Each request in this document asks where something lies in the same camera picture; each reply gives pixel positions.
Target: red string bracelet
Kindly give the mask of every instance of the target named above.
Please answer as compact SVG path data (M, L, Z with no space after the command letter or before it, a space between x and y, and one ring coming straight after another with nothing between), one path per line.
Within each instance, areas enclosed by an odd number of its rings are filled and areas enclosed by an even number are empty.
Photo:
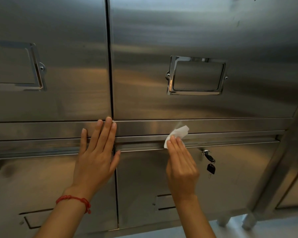
M70 199L79 200L80 202L84 203L85 207L86 207L85 214L86 213L88 213L88 214L91 213L91 210L90 210L91 204L85 198L78 198L78 197L75 197L75 196L61 196L60 198L57 199L56 204L58 204L62 200L70 200Z

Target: metal label frame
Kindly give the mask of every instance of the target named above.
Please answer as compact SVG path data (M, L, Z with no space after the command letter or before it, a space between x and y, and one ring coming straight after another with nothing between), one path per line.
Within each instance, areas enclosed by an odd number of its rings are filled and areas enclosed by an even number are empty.
M39 61L39 53L34 43L0 40L0 47L26 49L35 83L0 83L0 91L46 91L44 74L46 68Z
M222 74L220 77L219 85L217 89L176 89L174 88L174 77L177 68L177 63L179 61L200 61L200 62L217 62L223 64ZM223 91L224 80L226 77L227 61L220 59L211 58L197 58L197 57L181 57L181 56L171 56L170 70L166 74L166 79L168 80L168 95L219 95Z

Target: wrist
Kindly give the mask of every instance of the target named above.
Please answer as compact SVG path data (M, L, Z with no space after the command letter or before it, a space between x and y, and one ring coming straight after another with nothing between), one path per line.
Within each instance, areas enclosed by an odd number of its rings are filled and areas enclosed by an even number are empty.
M176 206L199 202L198 197L195 194L191 194L187 196L173 196L173 201Z
M88 189L75 185L66 188L63 192L63 195L71 195L78 198L85 198L88 200L88 202L90 202L91 198L93 197L93 194Z

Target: tissue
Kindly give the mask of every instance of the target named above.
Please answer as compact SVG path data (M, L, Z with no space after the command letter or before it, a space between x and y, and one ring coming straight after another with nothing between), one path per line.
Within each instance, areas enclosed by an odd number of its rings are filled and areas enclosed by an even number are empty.
M180 137L181 139L189 133L189 128L187 126L183 126L181 128L175 129L169 134L165 140L164 148L167 148L167 141L170 139L171 135L175 137Z

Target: key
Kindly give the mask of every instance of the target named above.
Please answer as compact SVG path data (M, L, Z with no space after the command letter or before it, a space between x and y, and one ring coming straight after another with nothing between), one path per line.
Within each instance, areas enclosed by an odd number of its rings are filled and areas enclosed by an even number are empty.
M209 179L211 178L211 175L215 174L215 166L211 163L207 165L207 171L210 172Z

